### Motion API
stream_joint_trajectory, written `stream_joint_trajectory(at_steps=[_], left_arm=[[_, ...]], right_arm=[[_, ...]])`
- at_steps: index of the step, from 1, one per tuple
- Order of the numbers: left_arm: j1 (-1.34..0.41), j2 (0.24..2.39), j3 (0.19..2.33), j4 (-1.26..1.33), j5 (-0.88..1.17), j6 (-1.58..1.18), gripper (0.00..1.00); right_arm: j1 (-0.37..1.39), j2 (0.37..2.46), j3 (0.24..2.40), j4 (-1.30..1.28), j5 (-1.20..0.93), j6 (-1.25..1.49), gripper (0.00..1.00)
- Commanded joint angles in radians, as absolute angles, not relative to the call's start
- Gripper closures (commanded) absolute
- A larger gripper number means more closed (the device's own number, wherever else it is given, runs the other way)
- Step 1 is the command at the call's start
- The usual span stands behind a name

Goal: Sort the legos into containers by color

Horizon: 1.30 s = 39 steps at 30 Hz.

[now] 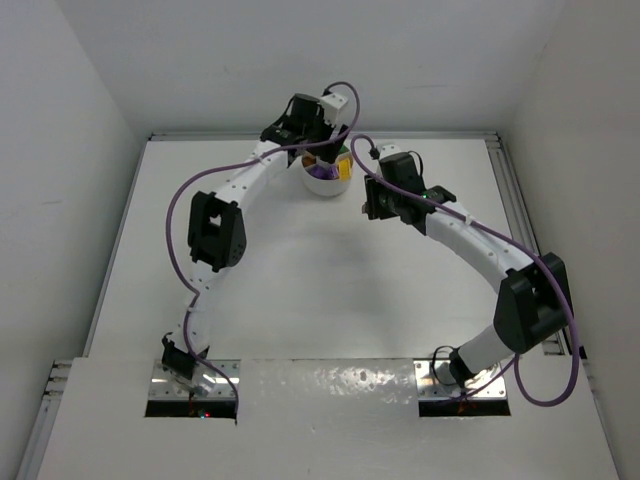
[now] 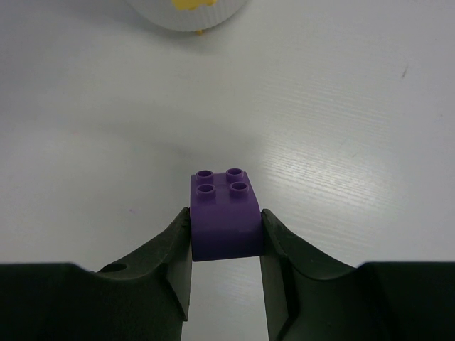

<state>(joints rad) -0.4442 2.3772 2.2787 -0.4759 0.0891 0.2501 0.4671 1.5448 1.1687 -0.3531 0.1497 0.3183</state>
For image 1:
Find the long yellow lego plate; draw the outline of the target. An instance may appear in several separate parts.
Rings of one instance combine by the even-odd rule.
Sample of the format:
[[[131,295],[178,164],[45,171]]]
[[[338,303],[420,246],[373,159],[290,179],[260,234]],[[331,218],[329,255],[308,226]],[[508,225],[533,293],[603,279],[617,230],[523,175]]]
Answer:
[[[350,158],[344,158],[336,163],[338,179],[340,181],[348,181],[352,176],[352,162]]]

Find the purple butterfly wing lego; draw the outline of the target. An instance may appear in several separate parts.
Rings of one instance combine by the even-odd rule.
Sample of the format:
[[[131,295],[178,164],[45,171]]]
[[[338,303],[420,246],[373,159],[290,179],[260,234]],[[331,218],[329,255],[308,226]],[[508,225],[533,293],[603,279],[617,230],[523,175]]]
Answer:
[[[319,180],[335,180],[338,177],[337,170],[330,166],[329,168],[324,168],[320,165],[314,165],[312,168],[308,170],[308,173]]]

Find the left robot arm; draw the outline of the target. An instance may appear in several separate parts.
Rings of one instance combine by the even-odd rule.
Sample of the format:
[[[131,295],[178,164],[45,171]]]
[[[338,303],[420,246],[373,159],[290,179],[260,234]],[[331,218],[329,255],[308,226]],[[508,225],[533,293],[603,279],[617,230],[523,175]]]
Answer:
[[[260,133],[248,159],[227,166],[232,175],[226,183],[216,192],[193,195],[187,229],[190,276],[179,268],[170,228],[182,193],[206,174],[191,177],[172,197],[165,217],[169,260],[194,295],[184,319],[162,339],[162,365],[179,378],[191,380],[207,364],[208,292],[219,274],[236,266],[245,254],[245,213],[271,180],[299,162],[303,184],[311,193],[332,198],[347,191],[353,159],[345,141],[353,127],[341,118],[348,104],[348,98],[333,86],[318,97],[294,94],[283,113]]]

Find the white divided round container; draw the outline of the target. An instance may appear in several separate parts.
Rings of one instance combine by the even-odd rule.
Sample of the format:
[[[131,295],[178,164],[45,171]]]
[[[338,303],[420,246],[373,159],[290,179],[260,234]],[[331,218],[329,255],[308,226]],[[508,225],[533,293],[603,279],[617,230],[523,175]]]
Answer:
[[[334,163],[305,151],[301,157],[301,179],[305,187],[321,197],[336,197],[350,186],[353,175],[353,156],[342,146]]]

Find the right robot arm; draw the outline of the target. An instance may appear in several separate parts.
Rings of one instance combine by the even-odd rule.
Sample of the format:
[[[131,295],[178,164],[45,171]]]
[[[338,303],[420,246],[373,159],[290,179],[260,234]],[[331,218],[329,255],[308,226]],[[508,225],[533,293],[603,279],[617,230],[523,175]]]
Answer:
[[[493,319],[481,333],[449,354],[435,370],[439,383],[462,387],[512,355],[522,355],[567,326],[553,287],[568,289],[566,269],[554,254],[542,257],[542,272],[517,246],[474,226],[456,196],[428,188],[413,156],[395,146],[374,149],[375,175],[365,178],[364,213],[371,220],[398,218],[439,242],[478,272],[497,294]]]

